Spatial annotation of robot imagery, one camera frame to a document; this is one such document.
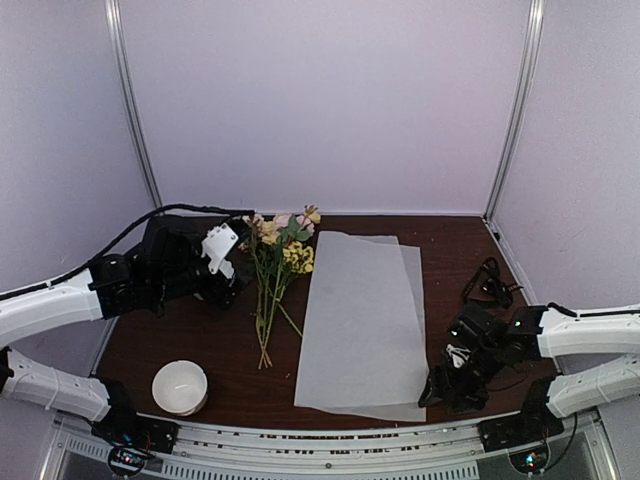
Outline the small yellow flower sprig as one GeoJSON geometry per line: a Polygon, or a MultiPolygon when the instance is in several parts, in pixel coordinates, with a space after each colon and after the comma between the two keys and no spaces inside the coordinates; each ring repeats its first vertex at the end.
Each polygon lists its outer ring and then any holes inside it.
{"type": "Polygon", "coordinates": [[[298,278],[314,270],[315,251],[311,245],[293,241],[288,245],[260,247],[254,256],[258,304],[256,309],[256,333],[260,346],[258,369],[273,366],[268,352],[273,322],[281,314],[293,331],[302,337],[302,330],[282,305],[289,286],[298,278]]]}

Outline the pink flower stem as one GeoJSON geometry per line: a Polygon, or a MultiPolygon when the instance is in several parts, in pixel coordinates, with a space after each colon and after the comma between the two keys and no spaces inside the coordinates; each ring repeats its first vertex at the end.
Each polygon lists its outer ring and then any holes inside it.
{"type": "Polygon", "coordinates": [[[241,245],[241,249],[250,255],[253,261],[254,272],[256,267],[254,256],[260,247],[267,245],[288,245],[297,240],[298,228],[293,227],[295,218],[291,214],[276,214],[273,219],[266,220],[259,214],[244,216],[243,221],[249,227],[249,237],[241,245]]]}

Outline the translucent white wrapping paper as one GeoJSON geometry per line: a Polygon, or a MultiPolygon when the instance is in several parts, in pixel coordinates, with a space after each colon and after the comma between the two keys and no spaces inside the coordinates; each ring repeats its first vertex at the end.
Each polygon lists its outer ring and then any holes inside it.
{"type": "Polygon", "coordinates": [[[321,232],[295,406],[423,422],[418,399],[428,373],[419,248],[394,236],[321,232]]]}

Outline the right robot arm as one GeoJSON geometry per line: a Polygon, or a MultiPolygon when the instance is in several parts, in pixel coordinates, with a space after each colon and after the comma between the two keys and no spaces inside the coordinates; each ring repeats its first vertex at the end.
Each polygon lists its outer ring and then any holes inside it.
{"type": "Polygon", "coordinates": [[[564,419],[639,392],[639,308],[569,310],[555,303],[520,307],[509,322],[469,303],[449,333],[467,356],[434,367],[417,402],[445,404],[450,413],[483,409],[488,386],[506,367],[540,359],[611,354],[613,360],[581,372],[531,383],[520,410],[479,423],[485,450],[542,441],[564,431],[564,419]]]}

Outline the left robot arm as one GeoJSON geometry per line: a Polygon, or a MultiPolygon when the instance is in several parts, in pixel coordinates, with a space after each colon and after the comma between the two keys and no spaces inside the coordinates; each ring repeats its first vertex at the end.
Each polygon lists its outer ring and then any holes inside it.
{"type": "Polygon", "coordinates": [[[1,395],[85,419],[96,435],[120,445],[148,438],[125,387],[35,362],[13,348],[59,327],[110,320],[135,311],[160,315],[167,302],[196,295],[210,305],[231,306],[242,283],[228,259],[249,237],[240,220],[206,233],[189,219],[150,222],[142,240],[124,254],[100,254],[63,279],[51,279],[1,296],[1,395]]]}

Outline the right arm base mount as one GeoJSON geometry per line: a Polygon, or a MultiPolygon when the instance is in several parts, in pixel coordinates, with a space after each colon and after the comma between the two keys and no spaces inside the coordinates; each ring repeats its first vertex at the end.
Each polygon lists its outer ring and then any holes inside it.
{"type": "Polygon", "coordinates": [[[518,413],[482,421],[478,425],[478,431],[484,450],[493,452],[559,435],[564,432],[564,424],[553,416],[518,413]]]}

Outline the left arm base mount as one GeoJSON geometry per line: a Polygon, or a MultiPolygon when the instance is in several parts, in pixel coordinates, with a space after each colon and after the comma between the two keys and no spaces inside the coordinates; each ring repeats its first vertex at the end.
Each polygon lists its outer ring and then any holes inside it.
{"type": "Polygon", "coordinates": [[[179,425],[172,421],[137,416],[132,422],[90,422],[91,433],[115,446],[144,453],[171,454],[179,425]]]}

